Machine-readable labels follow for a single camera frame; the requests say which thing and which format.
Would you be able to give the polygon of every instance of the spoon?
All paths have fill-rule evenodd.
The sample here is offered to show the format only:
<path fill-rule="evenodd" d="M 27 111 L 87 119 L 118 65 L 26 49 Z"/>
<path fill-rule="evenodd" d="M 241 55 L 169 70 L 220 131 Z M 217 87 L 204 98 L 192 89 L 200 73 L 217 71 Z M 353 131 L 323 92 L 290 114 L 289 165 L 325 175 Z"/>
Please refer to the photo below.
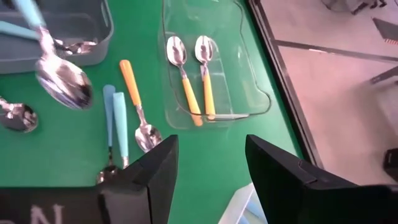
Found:
<path fill-rule="evenodd" d="M 11 24 L 9 22 L 0 21 L 0 33 L 23 37 L 31 40 L 39 40 L 39 35 L 36 31 Z M 56 49 L 63 50 L 66 54 L 86 54 L 91 52 L 91 49 L 96 46 L 96 42 L 83 41 L 70 45 L 66 45 L 62 40 L 53 39 Z"/>
<path fill-rule="evenodd" d="M 30 106 L 23 103 L 8 103 L 1 97 L 0 106 L 4 112 L 0 115 L 0 122 L 5 127 L 25 133 L 37 127 L 37 115 Z"/>
<path fill-rule="evenodd" d="M 113 93 L 115 88 L 112 85 L 105 85 L 103 88 L 106 128 L 108 130 L 108 165 L 97 175 L 97 184 L 111 179 L 114 175 L 120 172 L 120 169 L 113 164 L 112 157 L 112 136 L 113 136 Z"/>
<path fill-rule="evenodd" d="M 58 102 L 72 109 L 91 106 L 93 90 L 87 75 L 76 65 L 55 54 L 54 41 L 32 0 L 14 0 L 30 27 L 39 35 L 43 55 L 36 63 L 36 77 Z"/>
<path fill-rule="evenodd" d="M 213 90 L 211 89 L 211 80 L 209 69 L 207 67 L 208 62 L 213 57 L 213 46 L 211 39 L 205 35 L 199 36 L 195 45 L 195 55 L 203 64 L 203 72 L 201 74 L 203 80 L 203 89 L 205 92 L 205 109 L 207 118 L 213 120 L 215 118 L 216 110 L 214 106 Z"/>
<path fill-rule="evenodd" d="M 136 129 L 136 141 L 138 146 L 147 153 L 162 141 L 162 135 L 155 126 L 148 124 L 145 119 L 144 109 L 142 109 L 141 98 L 130 62 L 128 60 L 121 60 L 120 69 L 141 122 Z"/>
<path fill-rule="evenodd" d="M 114 120 L 118 132 L 120 155 L 122 155 L 123 169 L 129 166 L 129 141 L 127 138 L 127 112 L 124 93 L 113 93 Z"/>
<path fill-rule="evenodd" d="M 166 52 L 167 58 L 170 63 L 180 69 L 182 84 L 184 87 L 185 95 L 187 97 L 192 120 L 196 126 L 202 126 L 203 121 L 201 120 L 199 105 L 192 90 L 191 83 L 189 82 L 189 79 L 187 77 L 187 73 L 183 69 L 183 65 L 187 61 L 187 51 L 185 50 L 184 44 L 182 43 L 181 39 L 177 36 L 169 37 L 169 39 L 167 40 Z"/>

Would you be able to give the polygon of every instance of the green surface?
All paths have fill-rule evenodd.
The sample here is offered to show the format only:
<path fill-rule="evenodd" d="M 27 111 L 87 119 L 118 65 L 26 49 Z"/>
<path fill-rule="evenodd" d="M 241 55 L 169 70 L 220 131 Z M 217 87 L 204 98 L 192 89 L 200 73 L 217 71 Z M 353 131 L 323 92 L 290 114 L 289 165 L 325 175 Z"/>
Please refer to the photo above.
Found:
<path fill-rule="evenodd" d="M 84 68 L 94 86 L 92 109 L 73 111 L 60 105 L 39 86 L 33 73 L 0 77 L 0 95 L 10 102 L 31 105 L 40 119 L 39 127 L 29 134 L 0 128 L 0 185 L 93 185 L 96 174 L 107 162 L 102 87 L 110 83 L 127 94 L 118 63 L 128 59 L 136 74 L 147 120 L 163 136 L 179 136 L 178 180 L 169 223 L 217 223 L 233 192 L 250 182 L 244 156 L 247 134 L 256 134 L 282 149 L 298 153 L 284 113 L 279 103 L 275 103 L 279 97 L 272 89 L 267 62 L 258 49 L 254 31 L 248 27 L 244 31 L 245 40 L 259 83 L 272 95 L 274 104 L 270 112 L 237 121 L 229 128 L 176 130 L 166 122 L 161 96 L 157 37 L 162 3 L 110 0 L 109 6 L 115 33 L 108 56 L 103 63 Z M 139 120 L 130 100 L 127 120 L 129 150 L 134 161 L 143 152 L 133 137 Z"/>

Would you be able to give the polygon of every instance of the transparent tray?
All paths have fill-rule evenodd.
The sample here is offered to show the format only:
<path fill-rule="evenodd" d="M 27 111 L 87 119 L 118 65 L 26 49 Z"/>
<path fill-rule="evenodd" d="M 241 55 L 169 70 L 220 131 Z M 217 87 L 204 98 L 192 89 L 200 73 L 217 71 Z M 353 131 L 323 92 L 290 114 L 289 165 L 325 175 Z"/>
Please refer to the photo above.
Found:
<path fill-rule="evenodd" d="M 269 95 L 257 85 L 246 49 L 243 7 L 234 0 L 163 0 L 159 31 L 161 79 L 165 114 L 177 129 L 229 126 L 232 121 L 266 113 L 271 107 Z M 191 83 L 201 113 L 191 113 L 180 70 L 167 59 L 169 37 L 176 35 L 184 43 L 187 61 L 184 69 Z M 210 37 L 213 58 L 208 62 L 216 115 L 208 119 L 201 75 L 201 63 L 195 57 L 200 35 Z M 193 118 L 199 116 L 203 125 Z"/>

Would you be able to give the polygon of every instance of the gray container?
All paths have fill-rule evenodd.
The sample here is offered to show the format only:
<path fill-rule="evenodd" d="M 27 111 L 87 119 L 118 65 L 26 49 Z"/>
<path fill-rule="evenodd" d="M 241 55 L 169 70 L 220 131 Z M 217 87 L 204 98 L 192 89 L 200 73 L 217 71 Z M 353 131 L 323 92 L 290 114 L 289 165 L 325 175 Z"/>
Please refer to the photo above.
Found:
<path fill-rule="evenodd" d="M 106 0 L 40 0 L 47 27 L 55 39 L 66 43 L 96 41 L 88 54 L 62 55 L 76 65 L 94 65 L 104 60 L 113 35 L 113 21 Z M 0 21 L 28 27 L 23 16 L 0 2 Z M 0 74 L 30 72 L 42 51 L 37 41 L 0 34 Z"/>

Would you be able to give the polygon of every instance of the light blue handle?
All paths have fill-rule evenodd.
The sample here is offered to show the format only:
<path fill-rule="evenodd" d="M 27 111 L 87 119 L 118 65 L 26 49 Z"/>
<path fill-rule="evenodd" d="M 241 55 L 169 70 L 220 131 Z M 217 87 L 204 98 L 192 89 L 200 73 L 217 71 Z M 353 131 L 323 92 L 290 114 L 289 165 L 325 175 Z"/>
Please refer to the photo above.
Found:
<path fill-rule="evenodd" d="M 238 224 L 250 224 L 250 223 L 249 220 L 247 220 L 247 218 L 244 215 L 242 215 L 238 221 Z"/>
<path fill-rule="evenodd" d="M 254 202 L 250 200 L 248 205 L 246 206 L 246 209 L 253 215 L 257 216 L 257 218 L 260 219 L 263 223 L 267 224 L 267 218 L 264 215 L 264 212 Z"/>
<path fill-rule="evenodd" d="M 112 130 L 113 130 L 113 93 L 115 88 L 112 85 L 105 85 L 103 88 L 106 128 L 108 129 L 108 146 L 112 147 Z"/>
<path fill-rule="evenodd" d="M 0 34 L 8 34 L 32 40 L 39 39 L 36 31 L 4 21 L 0 21 Z"/>
<path fill-rule="evenodd" d="M 124 93 L 113 93 L 114 120 L 118 132 L 120 154 L 122 157 L 129 156 L 129 143 L 127 140 L 127 114 Z"/>
<path fill-rule="evenodd" d="M 35 29 L 39 26 L 45 27 L 43 15 L 34 0 L 13 0 L 13 3 L 24 16 L 30 28 Z"/>

